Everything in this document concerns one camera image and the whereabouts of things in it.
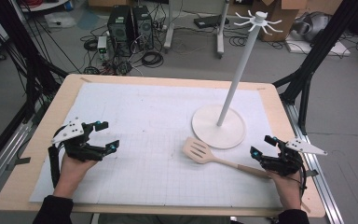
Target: white stand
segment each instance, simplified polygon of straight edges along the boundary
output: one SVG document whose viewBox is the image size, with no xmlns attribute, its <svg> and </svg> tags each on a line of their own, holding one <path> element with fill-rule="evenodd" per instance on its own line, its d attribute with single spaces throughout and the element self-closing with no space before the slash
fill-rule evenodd
<svg viewBox="0 0 358 224">
<path fill-rule="evenodd" d="M 263 28 L 264 32 L 269 34 L 264 26 L 269 27 L 275 32 L 281 32 L 273 29 L 269 26 L 269 23 L 276 24 L 281 21 L 270 22 L 265 21 L 267 13 L 256 12 L 255 17 L 242 17 L 237 13 L 237 16 L 243 19 L 248 19 L 249 21 L 237 24 L 236 25 L 245 25 L 247 23 L 252 23 L 252 28 L 249 29 L 248 40 L 246 41 L 246 46 L 243 51 L 243 54 L 240 59 L 240 64 L 237 67 L 235 76 L 231 82 L 231 87 L 228 91 L 225 104 L 222 106 L 209 105 L 200 108 L 193 116 L 192 125 L 193 130 L 196 136 L 206 144 L 211 147 L 218 148 L 230 148 L 235 147 L 240 144 L 245 138 L 245 123 L 241 116 L 234 111 L 229 109 L 231 100 L 234 96 L 235 90 L 238 87 L 238 84 L 241 80 L 242 73 L 245 69 L 245 66 L 248 62 L 249 56 L 251 54 L 252 48 L 255 45 L 255 40 L 257 38 L 260 27 Z"/>
</svg>

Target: wooden table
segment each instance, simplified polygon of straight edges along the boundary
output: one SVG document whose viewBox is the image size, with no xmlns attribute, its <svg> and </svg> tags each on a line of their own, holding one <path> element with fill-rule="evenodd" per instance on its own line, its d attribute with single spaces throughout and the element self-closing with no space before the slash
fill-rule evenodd
<svg viewBox="0 0 358 224">
<path fill-rule="evenodd" d="M 29 198 L 39 177 L 42 164 L 48 155 L 48 147 L 51 146 L 50 141 L 53 134 L 62 126 L 79 89 L 85 82 L 219 89 L 229 89 L 230 86 L 230 82 L 211 80 L 88 75 L 68 76 L 22 154 L 23 158 L 31 157 L 30 163 L 17 165 L 3 187 L 0 193 L 0 210 L 39 210 L 41 203 L 30 203 Z M 266 83 L 240 83 L 238 89 L 259 92 L 267 113 L 270 128 L 275 136 L 283 141 L 291 140 L 295 136 L 282 107 L 279 95 L 273 85 Z M 309 217 L 323 217 L 325 213 L 324 207 L 311 178 L 307 181 L 307 187 L 303 196 L 303 203 L 306 207 L 303 207 L 303 209 L 308 212 Z M 268 208 L 76 204 L 74 212 L 273 217 L 281 211 Z"/>
</svg>

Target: grid paper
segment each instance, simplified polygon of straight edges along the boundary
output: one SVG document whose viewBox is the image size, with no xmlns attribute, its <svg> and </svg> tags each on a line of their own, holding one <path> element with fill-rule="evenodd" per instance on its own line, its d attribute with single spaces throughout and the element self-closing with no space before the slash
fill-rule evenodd
<svg viewBox="0 0 358 224">
<path fill-rule="evenodd" d="M 195 137 L 193 114 L 204 105 L 222 105 L 226 96 L 227 90 L 213 88 L 85 83 L 64 124 L 76 117 L 86 123 L 108 121 L 109 128 L 91 133 L 89 143 L 104 146 L 118 139 L 120 146 L 88 171 L 74 201 L 280 207 L 271 180 L 219 163 L 198 164 L 182 152 L 187 137 Z M 272 133 L 258 91 L 237 90 L 230 108 L 244 119 L 245 140 L 231 149 L 213 148 L 213 154 L 261 169 L 250 147 L 270 156 L 276 149 L 264 142 Z M 43 202 L 52 191 L 47 157 L 30 202 Z"/>
</svg>

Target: human hand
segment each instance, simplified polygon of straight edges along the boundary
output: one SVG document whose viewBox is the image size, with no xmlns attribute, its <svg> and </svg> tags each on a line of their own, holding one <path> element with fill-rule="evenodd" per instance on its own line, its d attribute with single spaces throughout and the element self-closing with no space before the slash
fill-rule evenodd
<svg viewBox="0 0 358 224">
<path fill-rule="evenodd" d="M 89 168 L 96 163 L 97 161 L 79 161 L 68 157 L 65 153 L 62 157 L 60 179 L 54 189 L 53 195 L 61 198 L 72 198 Z"/>
<path fill-rule="evenodd" d="M 300 172 L 297 171 L 293 175 L 280 176 L 272 171 L 266 171 L 275 182 L 283 210 L 301 209 Z"/>
</svg>

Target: wooden spatula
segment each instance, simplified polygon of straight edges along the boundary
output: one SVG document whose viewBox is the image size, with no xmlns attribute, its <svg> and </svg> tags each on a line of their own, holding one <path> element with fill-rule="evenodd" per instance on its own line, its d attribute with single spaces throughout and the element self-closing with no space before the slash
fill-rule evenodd
<svg viewBox="0 0 358 224">
<path fill-rule="evenodd" d="M 219 162 L 227 166 L 231 166 L 241 171 L 244 171 L 251 175 L 256 175 L 258 177 L 263 178 L 270 178 L 265 171 L 216 158 L 207 144 L 192 137 L 187 138 L 185 146 L 182 148 L 182 150 L 189 158 L 193 159 L 193 161 L 196 161 L 198 163 L 203 164 L 209 161 Z"/>
</svg>

